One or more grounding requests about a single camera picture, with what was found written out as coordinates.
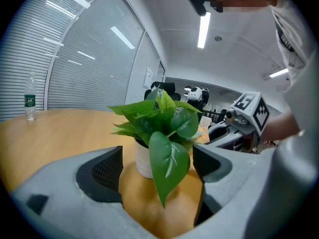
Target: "wooden table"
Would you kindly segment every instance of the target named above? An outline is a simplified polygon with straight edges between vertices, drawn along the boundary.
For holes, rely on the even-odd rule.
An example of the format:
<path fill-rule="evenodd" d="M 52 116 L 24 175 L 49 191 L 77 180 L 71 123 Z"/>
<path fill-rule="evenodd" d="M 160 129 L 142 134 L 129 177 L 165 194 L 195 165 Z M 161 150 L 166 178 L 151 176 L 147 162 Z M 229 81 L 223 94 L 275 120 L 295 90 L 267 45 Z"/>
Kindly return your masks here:
<path fill-rule="evenodd" d="M 153 180 L 135 166 L 131 137 L 110 134 L 123 116 L 92 110 L 51 110 L 34 121 L 18 116 L 0 124 L 0 175 L 10 192 L 42 166 L 66 157 L 117 145 L 123 146 L 119 191 L 127 213 L 159 238 L 172 238 L 193 228 L 202 183 L 191 165 L 169 194 L 164 209 Z"/>

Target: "artificial plant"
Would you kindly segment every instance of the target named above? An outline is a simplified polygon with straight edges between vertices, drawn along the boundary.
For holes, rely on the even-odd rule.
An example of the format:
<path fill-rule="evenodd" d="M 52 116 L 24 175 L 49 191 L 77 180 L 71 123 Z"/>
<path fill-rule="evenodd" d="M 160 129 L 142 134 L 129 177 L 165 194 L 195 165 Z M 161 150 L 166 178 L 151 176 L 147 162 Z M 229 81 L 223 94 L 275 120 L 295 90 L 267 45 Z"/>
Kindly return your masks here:
<path fill-rule="evenodd" d="M 166 91 L 155 89 L 146 100 L 109 107 L 128 122 L 116 125 L 112 134 L 142 140 L 150 150 L 155 187 L 165 208 L 165 199 L 188 173 L 187 150 L 198 130 L 200 111 L 188 103 L 173 101 Z"/>

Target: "white wall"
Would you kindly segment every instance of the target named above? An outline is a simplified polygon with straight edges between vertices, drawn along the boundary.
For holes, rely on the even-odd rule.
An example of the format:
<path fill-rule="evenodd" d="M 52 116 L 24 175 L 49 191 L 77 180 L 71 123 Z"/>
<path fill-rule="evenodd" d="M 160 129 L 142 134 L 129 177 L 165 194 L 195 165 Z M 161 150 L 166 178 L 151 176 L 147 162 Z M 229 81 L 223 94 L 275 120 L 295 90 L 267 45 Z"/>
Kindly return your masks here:
<path fill-rule="evenodd" d="M 168 60 L 167 53 L 164 49 L 163 41 L 160 36 L 158 25 L 160 22 L 155 20 L 157 5 L 154 0 L 127 0 L 142 24 L 144 25 L 146 31 L 148 32 L 157 52 L 159 53 L 160 60 L 165 68 L 167 68 Z"/>
<path fill-rule="evenodd" d="M 193 56 L 185 56 L 182 52 L 174 56 L 166 76 L 209 83 L 241 93 L 261 92 L 268 105 L 281 112 L 289 109 L 281 94 L 269 82 L 261 81 L 257 71 L 251 71 L 250 77 L 247 78 L 247 73 L 241 73 L 247 70 L 243 64 L 236 64 L 231 58 L 222 60 L 214 58 L 214 54 L 208 56 L 200 52 L 199 50 Z"/>

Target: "bottle label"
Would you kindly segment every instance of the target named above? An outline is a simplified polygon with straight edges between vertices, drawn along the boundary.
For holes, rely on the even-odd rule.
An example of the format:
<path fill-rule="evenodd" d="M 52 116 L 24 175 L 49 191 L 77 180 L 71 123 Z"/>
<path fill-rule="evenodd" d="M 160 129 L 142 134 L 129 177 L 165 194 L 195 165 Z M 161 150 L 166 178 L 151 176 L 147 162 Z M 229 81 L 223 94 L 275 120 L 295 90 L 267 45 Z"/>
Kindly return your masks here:
<path fill-rule="evenodd" d="M 35 95 L 24 95 L 24 107 L 35 106 Z"/>

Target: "plastic bottle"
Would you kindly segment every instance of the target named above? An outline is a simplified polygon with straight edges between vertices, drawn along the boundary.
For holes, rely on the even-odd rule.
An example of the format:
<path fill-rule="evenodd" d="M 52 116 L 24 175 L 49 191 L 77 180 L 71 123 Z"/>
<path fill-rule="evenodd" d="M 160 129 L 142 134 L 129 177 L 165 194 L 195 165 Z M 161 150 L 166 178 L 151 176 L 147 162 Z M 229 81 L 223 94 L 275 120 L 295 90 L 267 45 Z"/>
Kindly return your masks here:
<path fill-rule="evenodd" d="M 24 90 L 24 108 L 27 120 L 35 119 L 35 73 L 31 72 Z"/>

